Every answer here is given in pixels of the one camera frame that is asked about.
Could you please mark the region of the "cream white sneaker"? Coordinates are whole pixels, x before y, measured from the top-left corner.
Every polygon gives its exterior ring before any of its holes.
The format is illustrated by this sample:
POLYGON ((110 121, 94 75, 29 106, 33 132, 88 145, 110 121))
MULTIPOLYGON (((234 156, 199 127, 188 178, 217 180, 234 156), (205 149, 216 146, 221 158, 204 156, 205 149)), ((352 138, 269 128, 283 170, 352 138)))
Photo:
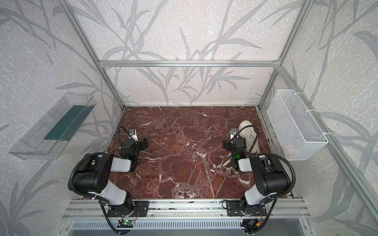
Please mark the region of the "cream white sneaker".
MULTIPOLYGON (((247 120, 242 121, 240 123, 238 129, 241 130, 242 128, 244 128, 248 125, 252 125, 252 123, 250 121, 247 121, 247 120)), ((254 130, 253 127, 247 127, 239 133, 239 137, 245 139, 245 141, 246 141, 245 150, 248 152, 250 150, 255 138, 257 137, 257 132, 254 130)), ((256 154, 258 152, 259 152, 259 146, 258 146, 258 139, 257 139, 254 147, 252 148, 251 154, 256 154)))

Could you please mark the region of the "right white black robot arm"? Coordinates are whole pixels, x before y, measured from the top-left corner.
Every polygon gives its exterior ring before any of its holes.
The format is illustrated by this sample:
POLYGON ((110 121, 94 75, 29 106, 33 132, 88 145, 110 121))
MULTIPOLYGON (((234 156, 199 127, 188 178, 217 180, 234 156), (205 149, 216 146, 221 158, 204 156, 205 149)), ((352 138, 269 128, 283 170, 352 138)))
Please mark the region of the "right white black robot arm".
POLYGON ((228 216, 267 216, 265 205, 288 194, 296 182, 291 164, 283 157, 273 153, 246 155, 246 141, 233 138, 223 141, 222 147, 231 152, 234 170, 251 172, 254 185, 245 191, 239 200, 226 200, 228 216))

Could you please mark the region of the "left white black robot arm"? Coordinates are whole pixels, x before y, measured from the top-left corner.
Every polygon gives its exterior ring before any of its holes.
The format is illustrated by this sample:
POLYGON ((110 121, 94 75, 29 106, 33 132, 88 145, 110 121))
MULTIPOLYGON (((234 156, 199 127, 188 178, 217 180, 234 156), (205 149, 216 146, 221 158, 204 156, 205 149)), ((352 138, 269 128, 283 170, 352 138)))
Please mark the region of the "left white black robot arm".
POLYGON ((113 184, 109 180, 110 173, 134 172, 141 162, 139 153, 148 147, 148 139, 136 141, 130 138, 122 144, 120 155, 105 152, 86 154, 69 177, 69 190, 98 199, 102 206, 109 206, 117 214, 130 214, 136 209, 131 194, 113 184))

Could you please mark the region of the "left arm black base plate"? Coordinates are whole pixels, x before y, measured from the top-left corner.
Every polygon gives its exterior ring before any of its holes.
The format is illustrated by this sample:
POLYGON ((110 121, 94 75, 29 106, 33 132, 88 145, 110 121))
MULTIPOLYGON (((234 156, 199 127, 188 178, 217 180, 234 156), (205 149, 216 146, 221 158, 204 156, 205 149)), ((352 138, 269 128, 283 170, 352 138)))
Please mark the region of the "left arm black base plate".
POLYGON ((108 217, 146 217, 149 201, 133 201, 130 206, 109 206, 108 217))

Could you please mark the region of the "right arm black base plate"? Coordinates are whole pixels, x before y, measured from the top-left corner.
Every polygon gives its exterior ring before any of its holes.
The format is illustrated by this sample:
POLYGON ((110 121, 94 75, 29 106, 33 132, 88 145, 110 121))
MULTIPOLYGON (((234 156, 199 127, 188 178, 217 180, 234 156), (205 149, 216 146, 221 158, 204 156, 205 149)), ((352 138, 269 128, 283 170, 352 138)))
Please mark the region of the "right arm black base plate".
POLYGON ((267 216, 265 205, 248 205, 242 200, 224 200, 222 207, 226 209, 227 216, 230 217, 267 216))

